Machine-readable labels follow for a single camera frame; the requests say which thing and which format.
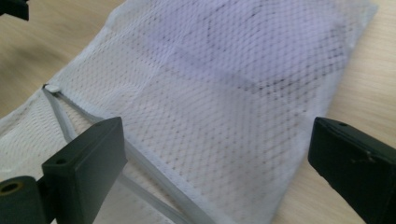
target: table surface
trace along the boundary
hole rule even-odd
[[[21,105],[93,39],[122,0],[29,1],[30,21],[0,17],[0,118]],[[396,1],[361,37],[327,115],[396,147]],[[274,219],[364,223],[304,161]]]

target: wooden table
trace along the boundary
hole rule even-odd
[[[31,0],[30,21],[0,17],[0,118],[21,105],[93,39],[122,0]],[[328,118],[396,147],[396,1],[380,8],[358,43]],[[304,161],[275,224],[363,223]]]

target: light wood surface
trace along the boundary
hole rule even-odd
[[[0,17],[0,118],[21,105],[72,60],[122,0],[31,0],[26,22]],[[396,147],[396,1],[379,10],[356,50],[328,118]],[[304,161],[275,224],[364,223]]]

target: mesh laundry bag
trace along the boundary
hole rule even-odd
[[[63,106],[78,133],[86,119],[122,117],[123,178],[137,187],[118,183],[97,223],[131,223],[144,209],[146,223],[269,223],[374,13],[364,0],[131,0],[114,10],[49,81],[85,115]],[[38,91],[0,120],[2,177],[39,176],[31,167],[66,144],[52,113]]]

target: screw hole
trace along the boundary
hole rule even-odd
[[[59,159],[56,161],[56,164],[61,165],[61,164],[65,164],[66,160],[65,159]]]
[[[0,196],[13,193],[14,191],[20,189],[21,187],[22,187],[22,183],[20,182],[9,183],[0,189]]]

